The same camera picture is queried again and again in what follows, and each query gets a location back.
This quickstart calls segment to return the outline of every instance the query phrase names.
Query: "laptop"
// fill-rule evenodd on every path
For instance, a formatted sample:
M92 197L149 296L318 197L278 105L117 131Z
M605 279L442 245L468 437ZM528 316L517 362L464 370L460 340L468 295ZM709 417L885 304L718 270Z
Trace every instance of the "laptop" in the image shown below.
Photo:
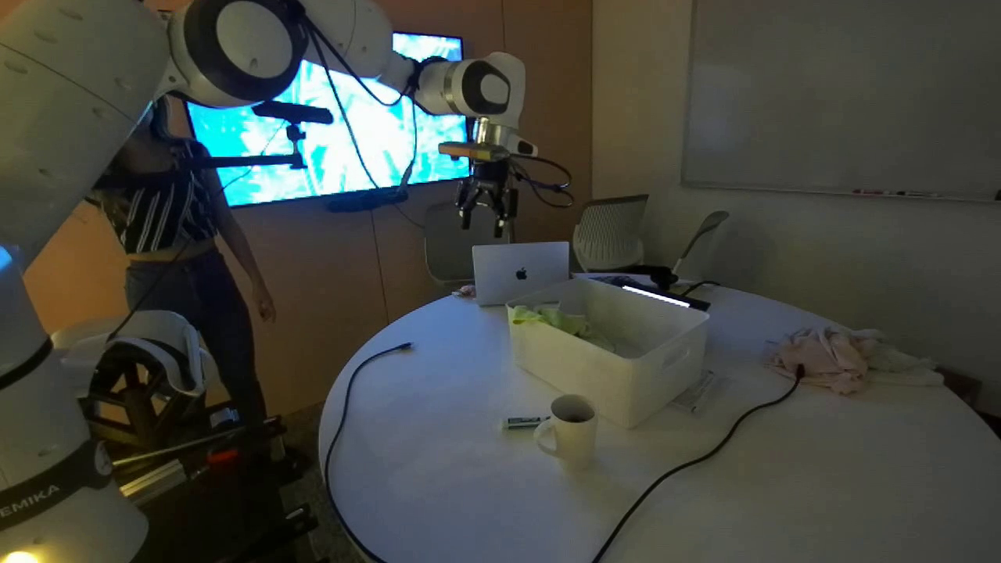
M568 242L472 248L472 284L481 307L554 301L558 281L568 281Z

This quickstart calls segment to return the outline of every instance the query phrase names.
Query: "crumpled paper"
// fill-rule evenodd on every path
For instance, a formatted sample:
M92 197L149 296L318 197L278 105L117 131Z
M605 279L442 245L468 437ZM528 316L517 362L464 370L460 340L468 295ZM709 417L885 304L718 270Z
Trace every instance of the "crumpled paper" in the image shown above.
M835 393L861 393L875 373L896 375L909 385L942 385L942 375L928 373L931 362L900 353L878 330L847 329L799 329L792 330L776 353L776 367L786 375L802 375L806 385L829 388Z

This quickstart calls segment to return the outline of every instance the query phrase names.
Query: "whiteboard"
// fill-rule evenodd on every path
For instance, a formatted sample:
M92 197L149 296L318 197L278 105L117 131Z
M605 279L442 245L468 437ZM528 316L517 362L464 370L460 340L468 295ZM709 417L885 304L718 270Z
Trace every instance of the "whiteboard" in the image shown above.
M1001 200L1001 0L691 0L691 187Z

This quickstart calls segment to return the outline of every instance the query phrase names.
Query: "desk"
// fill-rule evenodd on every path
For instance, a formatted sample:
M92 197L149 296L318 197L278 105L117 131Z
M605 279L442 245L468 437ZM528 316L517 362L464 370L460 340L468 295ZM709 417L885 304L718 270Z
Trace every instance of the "desk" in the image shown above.
M776 344L825 321L742 290L701 296L712 304L712 392L631 430L601 426L581 476L530 430L499 430L502 417L557 397L517 370L502 308L445 296L390 321L343 367L318 422L321 460L350 373L411 340L355 375L325 476L343 519L381 561L591 561L659 471L787 388ZM1001 443L948 388L875 379L835 397L799 385L718 457L667 478L605 561L998 561L998 526Z

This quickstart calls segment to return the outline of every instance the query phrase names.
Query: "monitor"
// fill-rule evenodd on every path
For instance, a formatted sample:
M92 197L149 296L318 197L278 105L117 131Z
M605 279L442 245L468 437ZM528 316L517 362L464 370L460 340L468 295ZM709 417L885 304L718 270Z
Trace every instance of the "monitor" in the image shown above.
M411 59L464 56L460 35L431 35L431 32L396 32L393 51ZM407 187L464 182L468 179L468 158L453 158L436 153L442 142L468 142L465 114L428 114L399 101L396 89L355 77L343 73L325 73L318 61L303 61L296 77L287 85L278 104L306 104L325 105L330 126L303 121L299 142L303 165L226 165L217 182L226 187L227 207L303 200L303 197L336 197L358 191L396 191L403 171L410 169ZM253 114L250 105L201 105L188 104L191 131L213 157L278 157L290 153L287 121Z

